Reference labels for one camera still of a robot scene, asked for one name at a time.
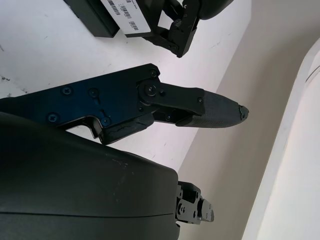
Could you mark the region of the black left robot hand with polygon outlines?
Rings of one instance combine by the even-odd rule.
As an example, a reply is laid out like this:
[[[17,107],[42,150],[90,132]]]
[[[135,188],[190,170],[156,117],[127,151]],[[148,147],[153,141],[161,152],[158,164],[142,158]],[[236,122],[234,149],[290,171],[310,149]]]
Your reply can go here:
[[[161,10],[172,20],[170,28],[154,26],[144,39],[171,51],[178,58],[189,50],[200,20],[209,20],[221,13],[231,0],[165,0]]]

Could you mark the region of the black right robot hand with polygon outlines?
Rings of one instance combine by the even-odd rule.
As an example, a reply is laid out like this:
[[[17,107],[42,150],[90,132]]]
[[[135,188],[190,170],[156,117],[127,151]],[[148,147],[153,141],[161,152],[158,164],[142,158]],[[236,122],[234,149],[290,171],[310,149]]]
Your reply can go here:
[[[249,110],[159,75],[145,64],[1,99],[1,239],[176,240],[180,223],[214,221],[198,187],[110,144],[154,122],[228,128]]]

